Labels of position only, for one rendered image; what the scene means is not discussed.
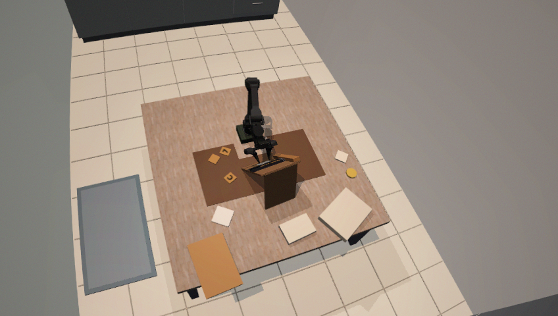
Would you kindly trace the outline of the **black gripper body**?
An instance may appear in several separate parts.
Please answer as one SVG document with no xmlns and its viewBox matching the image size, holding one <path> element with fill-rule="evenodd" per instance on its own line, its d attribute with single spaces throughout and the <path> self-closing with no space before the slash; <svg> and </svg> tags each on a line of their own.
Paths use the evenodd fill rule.
<svg viewBox="0 0 558 316">
<path fill-rule="evenodd" d="M 256 153 L 256 150 L 259 149 L 259 147 L 256 147 L 256 144 L 255 144 L 256 138 L 262 139 L 263 135 L 262 135 L 262 136 L 252 136 L 252 137 L 253 137 L 252 139 L 253 139 L 253 141 L 254 141 L 254 146 L 255 146 L 255 147 L 254 147 L 254 148 L 249 147 L 249 148 L 247 148 L 247 149 L 244 149 L 244 154 L 246 154 L 246 155 L 249 155 L 249 154 L 251 154 L 251 153 Z M 271 140 L 271 145 L 268 145 L 268 148 L 270 148 L 270 147 L 272 147 L 272 146 L 275 146 L 275 145 L 278 145 L 278 144 L 277 144 L 277 141 L 276 141 L 276 140 Z"/>
</svg>

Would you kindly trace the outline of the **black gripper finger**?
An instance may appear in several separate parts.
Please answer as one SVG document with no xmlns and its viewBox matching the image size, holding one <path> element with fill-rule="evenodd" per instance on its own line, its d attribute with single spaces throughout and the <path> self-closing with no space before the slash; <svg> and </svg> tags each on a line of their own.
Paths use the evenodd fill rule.
<svg viewBox="0 0 558 316">
<path fill-rule="evenodd" d="M 257 160 L 257 162 L 260 164 L 257 152 L 256 153 L 251 153 L 252 156 L 254 156 L 254 158 Z"/>
<path fill-rule="evenodd" d="M 268 160 L 270 160 L 270 152 L 271 152 L 271 149 L 272 149 L 272 148 L 273 148 L 273 147 L 266 148 L 266 153 L 267 153 L 267 156 L 268 156 Z"/>
</svg>

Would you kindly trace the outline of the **tan flat rectangular board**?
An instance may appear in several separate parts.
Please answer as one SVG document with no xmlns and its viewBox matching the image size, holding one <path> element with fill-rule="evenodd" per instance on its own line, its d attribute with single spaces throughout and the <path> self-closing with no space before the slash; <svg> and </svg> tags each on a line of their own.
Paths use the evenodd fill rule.
<svg viewBox="0 0 558 316">
<path fill-rule="evenodd" d="M 187 246 L 206 299 L 243 284 L 222 232 Z"/>
</svg>

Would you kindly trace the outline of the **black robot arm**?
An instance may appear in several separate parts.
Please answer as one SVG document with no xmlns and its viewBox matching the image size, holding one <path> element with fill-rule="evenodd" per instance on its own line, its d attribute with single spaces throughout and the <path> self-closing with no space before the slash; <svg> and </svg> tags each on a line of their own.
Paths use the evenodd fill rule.
<svg viewBox="0 0 558 316">
<path fill-rule="evenodd" d="M 258 89 L 259 89 L 260 81 L 257 78 L 247 78 L 245 80 L 245 87 L 247 88 L 247 114 L 243 120 L 243 132 L 246 136 L 262 136 L 264 133 L 264 129 L 261 125 L 264 125 L 264 117 L 261 113 L 259 108 L 259 100 L 258 100 Z M 259 149 L 268 148 L 268 145 L 271 145 L 270 138 L 265 139 L 263 136 L 262 139 L 256 138 L 256 147 Z"/>
</svg>

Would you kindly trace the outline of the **yellow flat disc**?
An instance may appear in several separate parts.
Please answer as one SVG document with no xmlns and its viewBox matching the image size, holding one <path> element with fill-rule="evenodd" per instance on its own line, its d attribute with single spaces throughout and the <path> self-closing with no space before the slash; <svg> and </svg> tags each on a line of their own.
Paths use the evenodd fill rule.
<svg viewBox="0 0 558 316">
<path fill-rule="evenodd" d="M 356 171 L 355 169 L 352 169 L 352 168 L 347 169 L 347 170 L 346 170 L 346 175 L 347 175 L 349 178 L 355 178 L 355 177 L 357 176 L 357 171 Z"/>
</svg>

